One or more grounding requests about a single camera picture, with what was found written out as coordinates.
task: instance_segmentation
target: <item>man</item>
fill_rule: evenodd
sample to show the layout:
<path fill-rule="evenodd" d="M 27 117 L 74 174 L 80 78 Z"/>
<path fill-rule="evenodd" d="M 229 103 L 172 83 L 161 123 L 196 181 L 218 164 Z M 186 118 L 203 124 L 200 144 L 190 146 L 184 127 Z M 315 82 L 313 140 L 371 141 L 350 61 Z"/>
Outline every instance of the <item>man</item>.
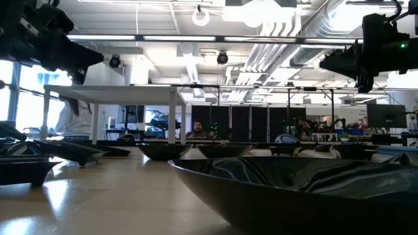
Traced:
<path fill-rule="evenodd" d="M 186 138 L 208 138 L 208 133 L 203 131 L 202 122 L 196 120 L 193 125 L 193 131 L 185 135 Z"/>

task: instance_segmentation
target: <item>person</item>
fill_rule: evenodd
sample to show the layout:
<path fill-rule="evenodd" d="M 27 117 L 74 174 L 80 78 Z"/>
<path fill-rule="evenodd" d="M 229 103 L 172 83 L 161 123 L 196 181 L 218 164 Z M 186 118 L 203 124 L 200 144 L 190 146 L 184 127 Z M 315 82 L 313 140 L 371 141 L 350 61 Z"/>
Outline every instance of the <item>person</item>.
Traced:
<path fill-rule="evenodd" d="M 186 138 L 209 138 L 208 133 L 203 131 L 202 121 L 195 120 L 193 124 L 193 131 L 185 135 Z"/>
<path fill-rule="evenodd" d="M 59 96 L 65 106 L 59 113 L 56 132 L 64 136 L 64 140 L 88 140 L 91 134 L 90 104 L 73 98 Z"/>
<path fill-rule="evenodd" d="M 305 120 L 299 120 L 298 127 L 296 128 L 295 132 L 293 133 L 293 136 L 298 138 L 299 140 L 309 140 L 309 125 L 308 122 Z"/>

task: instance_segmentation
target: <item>security camera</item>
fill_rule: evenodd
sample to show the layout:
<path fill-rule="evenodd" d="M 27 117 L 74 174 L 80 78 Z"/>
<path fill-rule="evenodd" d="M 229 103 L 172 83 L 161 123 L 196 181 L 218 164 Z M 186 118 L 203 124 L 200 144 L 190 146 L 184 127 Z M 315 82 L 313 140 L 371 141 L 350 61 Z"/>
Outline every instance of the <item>security camera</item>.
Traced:
<path fill-rule="evenodd" d="M 123 61 L 120 60 L 120 55 L 112 55 L 112 59 L 109 61 L 109 66 L 112 68 L 120 68 L 123 66 Z"/>
<path fill-rule="evenodd" d="M 219 55 L 217 56 L 217 63 L 220 65 L 224 65 L 226 63 L 228 63 L 228 56 L 226 52 L 220 52 Z"/>

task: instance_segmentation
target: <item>window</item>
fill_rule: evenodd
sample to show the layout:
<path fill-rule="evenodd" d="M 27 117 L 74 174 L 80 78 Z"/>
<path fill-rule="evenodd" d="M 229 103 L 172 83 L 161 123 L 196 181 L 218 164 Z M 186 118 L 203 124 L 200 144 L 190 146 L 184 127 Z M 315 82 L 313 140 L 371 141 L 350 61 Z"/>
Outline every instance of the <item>window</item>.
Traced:
<path fill-rule="evenodd" d="M 0 121 L 7 120 L 9 99 L 10 90 L 8 88 L 0 90 Z"/>
<path fill-rule="evenodd" d="M 22 66 L 20 87 L 44 93 L 44 85 L 71 86 L 71 79 L 67 76 L 67 72 L 59 69 L 51 72 L 40 66 Z"/>
<path fill-rule="evenodd" d="M 0 61 L 0 80 L 7 84 L 12 82 L 13 63 L 10 61 Z M 8 104 L 10 100 L 10 90 L 5 87 L 0 90 L 0 120 L 7 120 Z"/>
<path fill-rule="evenodd" d="M 12 82 L 13 63 L 10 61 L 0 61 L 0 80 L 10 84 Z"/>
<path fill-rule="evenodd" d="M 26 67 L 22 66 L 20 71 L 20 94 L 18 101 L 18 113 L 16 117 L 16 128 L 23 132 L 25 128 L 42 127 L 44 97 L 36 95 L 30 91 L 38 91 L 44 93 L 44 85 L 60 85 L 70 86 L 71 79 L 67 76 L 67 72 L 56 70 L 55 72 L 47 71 L 40 66 Z M 58 96 L 57 93 L 51 92 L 51 95 Z M 59 113 L 64 107 L 64 103 L 55 99 L 50 100 L 50 109 L 48 113 L 48 128 L 55 128 Z"/>
<path fill-rule="evenodd" d="M 48 128 L 55 128 L 59 119 L 59 113 L 64 107 L 64 102 L 54 99 L 50 100 L 50 109 L 48 112 Z M 16 128 L 23 132 L 25 128 L 42 127 L 44 110 L 44 97 L 36 96 L 31 93 L 20 92 L 18 103 L 18 114 L 16 118 Z"/>

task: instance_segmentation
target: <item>table leg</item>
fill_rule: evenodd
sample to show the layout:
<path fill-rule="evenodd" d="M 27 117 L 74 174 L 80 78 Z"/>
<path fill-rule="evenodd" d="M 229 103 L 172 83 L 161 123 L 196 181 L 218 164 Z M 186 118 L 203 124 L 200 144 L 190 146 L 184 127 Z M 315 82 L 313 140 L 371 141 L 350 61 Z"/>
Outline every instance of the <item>table leg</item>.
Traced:
<path fill-rule="evenodd" d="M 93 104 L 93 125 L 91 127 L 91 143 L 97 144 L 97 131 L 99 130 L 99 104 Z"/>
<path fill-rule="evenodd" d="M 185 110 L 186 106 L 185 104 L 182 104 L 182 128 L 180 129 L 180 138 L 182 144 L 185 144 Z"/>
<path fill-rule="evenodd" d="M 169 101 L 169 144 L 176 143 L 176 92 L 170 92 Z"/>
<path fill-rule="evenodd" d="M 42 127 L 40 128 L 40 139 L 45 140 L 48 134 L 48 112 L 50 109 L 50 97 L 51 91 L 49 89 L 45 89 L 44 93 L 44 117 L 42 120 Z"/>

